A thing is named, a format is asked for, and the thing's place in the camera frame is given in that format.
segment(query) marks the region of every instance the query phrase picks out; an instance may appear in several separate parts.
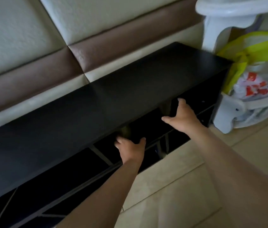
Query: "upholstered wall panel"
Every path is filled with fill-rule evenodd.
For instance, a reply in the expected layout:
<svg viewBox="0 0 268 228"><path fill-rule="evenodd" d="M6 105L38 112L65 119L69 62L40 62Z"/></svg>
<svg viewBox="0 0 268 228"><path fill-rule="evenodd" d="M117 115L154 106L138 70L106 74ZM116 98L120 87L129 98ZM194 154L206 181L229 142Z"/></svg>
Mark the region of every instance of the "upholstered wall panel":
<svg viewBox="0 0 268 228"><path fill-rule="evenodd" d="M0 73L64 45L39 0L0 0Z"/></svg>
<svg viewBox="0 0 268 228"><path fill-rule="evenodd" d="M173 1L41 0L68 45Z"/></svg>
<svg viewBox="0 0 268 228"><path fill-rule="evenodd" d="M84 72L202 20L197 0L180 0L70 46Z"/></svg>
<svg viewBox="0 0 268 228"><path fill-rule="evenodd" d="M82 74L69 48L0 75L0 111Z"/></svg>

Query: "floor tile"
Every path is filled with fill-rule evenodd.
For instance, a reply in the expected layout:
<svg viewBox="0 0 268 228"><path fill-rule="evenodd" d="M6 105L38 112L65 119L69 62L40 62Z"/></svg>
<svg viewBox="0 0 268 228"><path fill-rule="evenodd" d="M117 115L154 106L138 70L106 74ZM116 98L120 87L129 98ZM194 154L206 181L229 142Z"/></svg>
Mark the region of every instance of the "floor tile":
<svg viewBox="0 0 268 228"><path fill-rule="evenodd" d="M268 126L239 142L233 149L268 174Z"/></svg>
<svg viewBox="0 0 268 228"><path fill-rule="evenodd" d="M120 214L116 228L192 227L220 208L205 165Z"/></svg>
<svg viewBox="0 0 268 228"><path fill-rule="evenodd" d="M233 129L230 133L228 134L223 134L220 132L217 128L212 125L210 129L212 132L218 136L220 139L222 139L227 145L233 146L236 143L242 141L243 139L247 138L248 136L256 133L257 131L265 128L268 125L268 119L253 125L249 127L244 127L240 129Z"/></svg>
<svg viewBox="0 0 268 228"><path fill-rule="evenodd" d="M189 141L141 172L124 202L124 210L201 165L203 160L196 149L194 142Z"/></svg>
<svg viewBox="0 0 268 228"><path fill-rule="evenodd" d="M194 226L194 228L233 228L233 224L227 212L220 209L218 212Z"/></svg>

